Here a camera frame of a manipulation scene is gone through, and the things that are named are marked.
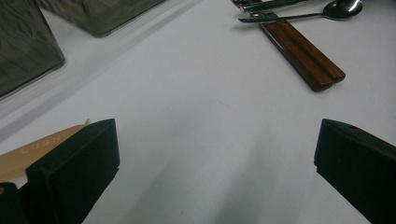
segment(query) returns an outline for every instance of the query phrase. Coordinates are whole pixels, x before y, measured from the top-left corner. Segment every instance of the white tabletop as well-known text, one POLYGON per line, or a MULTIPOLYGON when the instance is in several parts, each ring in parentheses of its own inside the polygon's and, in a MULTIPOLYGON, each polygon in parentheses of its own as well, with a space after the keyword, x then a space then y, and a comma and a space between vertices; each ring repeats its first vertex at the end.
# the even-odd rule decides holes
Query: white tabletop
POLYGON ((319 93, 227 0, 168 0, 103 38, 45 12, 66 63, 0 102, 0 153, 114 118, 120 171, 84 223, 368 223, 313 163, 322 119, 396 145, 396 2, 363 4, 291 23, 346 72, 319 93))

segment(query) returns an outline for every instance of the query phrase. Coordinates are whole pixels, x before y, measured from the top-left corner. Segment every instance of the white table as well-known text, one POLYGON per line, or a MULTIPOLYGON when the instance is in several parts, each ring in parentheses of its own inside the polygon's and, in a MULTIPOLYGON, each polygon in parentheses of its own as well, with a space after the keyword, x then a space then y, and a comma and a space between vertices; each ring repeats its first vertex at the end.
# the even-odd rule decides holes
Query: white table
POLYGON ((368 223, 313 163, 322 119, 396 145, 396 2, 363 4, 292 22, 346 72, 320 93, 226 0, 168 0, 103 38, 45 12, 66 63, 0 102, 0 153, 114 118, 120 171, 84 223, 368 223))

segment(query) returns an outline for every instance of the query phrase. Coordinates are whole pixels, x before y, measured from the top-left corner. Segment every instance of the spoon handle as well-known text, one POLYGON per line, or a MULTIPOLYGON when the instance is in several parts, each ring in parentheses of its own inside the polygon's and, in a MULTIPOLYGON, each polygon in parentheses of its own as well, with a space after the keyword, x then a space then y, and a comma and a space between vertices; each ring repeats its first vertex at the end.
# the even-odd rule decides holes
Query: spoon handle
POLYGON ((272 21, 280 21, 280 20, 296 20, 296 19, 302 19, 302 18, 308 18, 308 17, 319 17, 323 16, 323 13, 311 13, 311 14, 305 14, 305 15, 299 15, 299 16, 288 16, 288 17, 278 17, 278 18, 239 18, 241 22, 245 23, 266 23, 266 22, 272 22, 272 21))
POLYGON ((302 35, 287 21, 262 23, 261 28, 313 91, 324 91, 332 86, 331 77, 323 69, 323 63, 331 61, 324 57, 318 63, 314 58, 320 57, 319 50, 309 41, 302 43, 299 37, 302 35))

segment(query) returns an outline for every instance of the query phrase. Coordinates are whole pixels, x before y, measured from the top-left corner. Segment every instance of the wooden handle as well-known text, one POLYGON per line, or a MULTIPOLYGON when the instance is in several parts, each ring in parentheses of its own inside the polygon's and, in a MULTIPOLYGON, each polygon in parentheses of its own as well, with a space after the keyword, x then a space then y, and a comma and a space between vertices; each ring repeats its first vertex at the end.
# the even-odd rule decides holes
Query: wooden handle
POLYGON ((261 28, 313 91, 329 89, 333 82, 345 77, 332 61, 287 21, 263 23, 261 28))

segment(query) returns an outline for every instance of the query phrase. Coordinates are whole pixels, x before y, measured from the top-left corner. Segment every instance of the white surface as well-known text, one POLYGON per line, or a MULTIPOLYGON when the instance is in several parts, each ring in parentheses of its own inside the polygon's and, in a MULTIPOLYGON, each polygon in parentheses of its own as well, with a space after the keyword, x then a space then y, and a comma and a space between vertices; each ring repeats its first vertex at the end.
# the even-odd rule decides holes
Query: white surface
POLYGON ((114 118, 120 171, 84 223, 367 223, 313 163, 322 119, 396 145, 396 2, 363 4, 292 23, 346 72, 321 93, 227 0, 169 0, 104 38, 45 13, 66 64, 0 102, 0 153, 114 118))

